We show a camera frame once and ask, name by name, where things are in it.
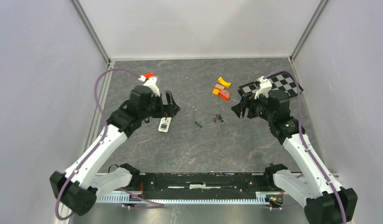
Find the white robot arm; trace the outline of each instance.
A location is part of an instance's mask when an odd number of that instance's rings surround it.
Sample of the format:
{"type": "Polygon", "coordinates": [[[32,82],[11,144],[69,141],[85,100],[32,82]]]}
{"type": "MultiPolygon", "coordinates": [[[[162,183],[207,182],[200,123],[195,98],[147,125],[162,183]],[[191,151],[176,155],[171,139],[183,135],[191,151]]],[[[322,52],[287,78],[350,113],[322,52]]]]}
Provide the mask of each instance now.
{"type": "Polygon", "coordinates": [[[357,195],[333,177],[311,146],[304,128],[290,116],[288,93],[271,90],[271,82],[264,77],[257,79],[255,85],[254,97],[242,95],[241,102],[233,106],[232,111],[242,118],[248,110],[248,118],[268,121],[271,133],[291,154],[307,180],[305,184],[286,166],[277,164],[265,169],[266,186],[280,188],[293,197],[304,208],[310,223],[342,223],[342,213],[350,220],[357,195]]]}
{"type": "Polygon", "coordinates": [[[60,196],[60,201],[80,216],[92,208],[97,198],[130,183],[132,175],[122,167],[109,174],[95,177],[117,147],[141,126],[143,120],[150,117],[173,117],[180,110],[169,91],[165,92],[167,104],[163,104],[156,85],[157,77],[141,77],[140,80],[144,84],[136,86],[131,91],[130,99],[114,111],[107,120],[106,134],[105,130],[102,130],[98,138],[75,163],[65,172],[56,171],[50,177],[54,196],[60,196]],[[69,183],[60,195],[59,192],[66,181],[69,183]]]}

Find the gray wall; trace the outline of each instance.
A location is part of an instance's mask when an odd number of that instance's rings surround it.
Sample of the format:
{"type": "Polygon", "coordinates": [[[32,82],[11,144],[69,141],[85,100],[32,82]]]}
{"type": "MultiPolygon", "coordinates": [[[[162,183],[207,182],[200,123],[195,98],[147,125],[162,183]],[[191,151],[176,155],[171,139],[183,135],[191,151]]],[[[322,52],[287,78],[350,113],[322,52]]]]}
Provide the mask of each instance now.
{"type": "Polygon", "coordinates": [[[49,177],[82,152],[105,64],[72,5],[0,1],[0,224],[49,224],[49,177]]]}
{"type": "Polygon", "coordinates": [[[383,223],[383,0],[330,1],[295,64],[327,163],[358,194],[355,223],[383,223]]]}
{"type": "Polygon", "coordinates": [[[319,0],[80,0],[111,58],[287,57],[319,0]]]}

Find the red plastic piece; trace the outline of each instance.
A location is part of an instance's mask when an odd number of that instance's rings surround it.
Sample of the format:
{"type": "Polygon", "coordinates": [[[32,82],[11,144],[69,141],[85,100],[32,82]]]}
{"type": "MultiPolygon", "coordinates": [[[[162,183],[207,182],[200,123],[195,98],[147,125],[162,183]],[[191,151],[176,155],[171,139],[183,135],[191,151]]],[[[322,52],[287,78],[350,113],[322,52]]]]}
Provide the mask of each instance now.
{"type": "Polygon", "coordinates": [[[150,77],[154,76],[154,73],[148,73],[143,76],[145,76],[146,79],[149,79],[150,77]]]}
{"type": "Polygon", "coordinates": [[[230,92],[227,90],[220,90],[218,96],[220,96],[225,101],[230,99],[230,92]]]}

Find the white gear rack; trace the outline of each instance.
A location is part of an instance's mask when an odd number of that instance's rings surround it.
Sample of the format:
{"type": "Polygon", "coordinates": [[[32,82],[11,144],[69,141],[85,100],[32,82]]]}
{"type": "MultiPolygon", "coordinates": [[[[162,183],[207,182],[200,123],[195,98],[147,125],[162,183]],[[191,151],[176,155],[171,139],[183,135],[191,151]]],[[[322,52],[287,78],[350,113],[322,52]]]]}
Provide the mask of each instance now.
{"type": "MultiPolygon", "coordinates": [[[[140,191],[133,191],[133,194],[140,195],[140,191]]],[[[163,204],[269,204],[265,202],[266,195],[256,193],[256,199],[152,199],[150,201],[163,204]]],[[[122,191],[113,191],[101,198],[96,203],[124,203],[140,204],[141,201],[130,200],[130,195],[122,191]]]]}

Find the remote control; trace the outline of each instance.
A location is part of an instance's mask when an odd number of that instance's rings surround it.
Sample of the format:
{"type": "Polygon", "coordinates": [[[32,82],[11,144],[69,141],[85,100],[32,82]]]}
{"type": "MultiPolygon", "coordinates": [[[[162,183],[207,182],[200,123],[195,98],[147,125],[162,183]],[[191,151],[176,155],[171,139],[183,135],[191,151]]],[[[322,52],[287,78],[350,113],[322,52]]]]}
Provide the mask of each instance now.
{"type": "Polygon", "coordinates": [[[161,118],[160,125],[158,126],[159,132],[168,132],[170,127],[171,118],[161,118]]]}

